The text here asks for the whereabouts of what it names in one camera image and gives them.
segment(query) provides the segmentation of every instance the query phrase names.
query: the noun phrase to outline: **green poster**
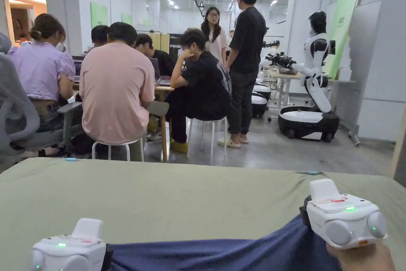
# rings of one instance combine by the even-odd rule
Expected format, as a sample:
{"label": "green poster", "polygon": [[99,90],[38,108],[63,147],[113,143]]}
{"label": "green poster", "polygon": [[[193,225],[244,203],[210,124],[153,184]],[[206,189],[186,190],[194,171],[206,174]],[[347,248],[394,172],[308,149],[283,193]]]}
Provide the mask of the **green poster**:
{"label": "green poster", "polygon": [[131,15],[121,13],[121,21],[132,25],[132,17],[131,17]]}
{"label": "green poster", "polygon": [[331,40],[335,40],[335,55],[328,55],[323,71],[334,80],[340,68],[340,61],[347,40],[352,13],[357,0],[337,0],[334,19],[331,24]]}
{"label": "green poster", "polygon": [[90,2],[90,16],[92,19],[92,29],[100,24],[108,26],[107,6]]}

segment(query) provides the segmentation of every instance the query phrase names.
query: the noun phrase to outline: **gray mesh chair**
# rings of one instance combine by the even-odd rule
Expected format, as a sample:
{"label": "gray mesh chair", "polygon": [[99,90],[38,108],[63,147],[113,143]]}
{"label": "gray mesh chair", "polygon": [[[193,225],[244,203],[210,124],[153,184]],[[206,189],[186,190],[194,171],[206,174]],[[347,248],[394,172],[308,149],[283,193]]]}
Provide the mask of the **gray mesh chair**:
{"label": "gray mesh chair", "polygon": [[6,55],[10,47],[10,39],[0,33],[0,159],[61,143],[69,149],[71,138],[83,133],[81,124],[72,126],[73,114],[82,108],[82,103],[73,102],[58,109],[58,113],[64,115],[63,129],[37,132],[39,116],[21,86],[13,62]]}

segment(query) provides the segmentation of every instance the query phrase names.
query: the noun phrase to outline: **white stool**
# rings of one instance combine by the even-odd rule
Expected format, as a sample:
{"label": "white stool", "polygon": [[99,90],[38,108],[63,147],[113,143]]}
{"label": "white stool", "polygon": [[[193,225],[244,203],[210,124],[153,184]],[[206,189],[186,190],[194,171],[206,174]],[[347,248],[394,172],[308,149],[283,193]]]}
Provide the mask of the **white stool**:
{"label": "white stool", "polygon": [[[197,120],[197,119],[191,119],[190,120],[189,143],[190,143],[190,135],[192,134],[192,125],[193,125],[194,120]],[[221,121],[224,121],[224,143],[227,143],[227,139],[226,139],[227,138],[227,118],[226,117],[224,117],[221,120],[217,120],[217,121],[203,121],[201,149],[203,149],[204,124],[206,122],[209,122],[209,123],[211,122],[212,123],[212,149],[211,149],[211,152],[210,152],[210,165],[213,165],[214,133],[216,131],[215,123],[216,122],[221,122]],[[226,148],[227,148],[227,146],[224,145],[224,155],[225,156],[227,155]]]}
{"label": "white stool", "polygon": [[108,159],[111,160],[111,147],[112,146],[125,146],[126,154],[127,154],[127,161],[130,162],[130,147],[128,146],[129,144],[137,142],[140,144],[140,149],[141,149],[141,162],[144,161],[144,147],[142,146],[142,138],[139,138],[135,141],[132,142],[127,142],[123,144],[106,144],[103,142],[96,141],[92,145],[92,159],[96,159],[96,145],[102,144],[102,145],[107,145],[108,146]]}

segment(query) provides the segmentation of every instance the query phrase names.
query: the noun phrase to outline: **laptop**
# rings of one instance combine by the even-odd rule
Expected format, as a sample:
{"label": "laptop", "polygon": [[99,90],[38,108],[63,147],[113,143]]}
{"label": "laptop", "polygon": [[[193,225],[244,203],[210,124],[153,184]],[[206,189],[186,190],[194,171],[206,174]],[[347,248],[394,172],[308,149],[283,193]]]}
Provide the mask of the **laptop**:
{"label": "laptop", "polygon": [[75,64],[75,83],[79,83],[80,70],[82,69],[82,62],[84,60],[84,56],[72,55],[72,59],[73,59],[73,63]]}
{"label": "laptop", "polygon": [[170,80],[161,78],[161,73],[159,72],[158,60],[156,58],[150,58],[149,60],[151,61],[153,68],[155,70],[155,82],[159,86],[170,86]]}

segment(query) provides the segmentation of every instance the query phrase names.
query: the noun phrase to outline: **lavender shirt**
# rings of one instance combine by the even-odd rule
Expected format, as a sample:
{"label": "lavender shirt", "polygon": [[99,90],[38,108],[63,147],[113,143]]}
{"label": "lavender shirt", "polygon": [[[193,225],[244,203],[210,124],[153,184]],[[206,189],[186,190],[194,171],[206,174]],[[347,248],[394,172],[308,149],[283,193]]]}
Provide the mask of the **lavender shirt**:
{"label": "lavender shirt", "polygon": [[10,49],[21,85],[30,98],[58,100],[58,80],[62,73],[75,79],[75,65],[69,53],[62,53],[49,43],[33,42],[22,48]]}

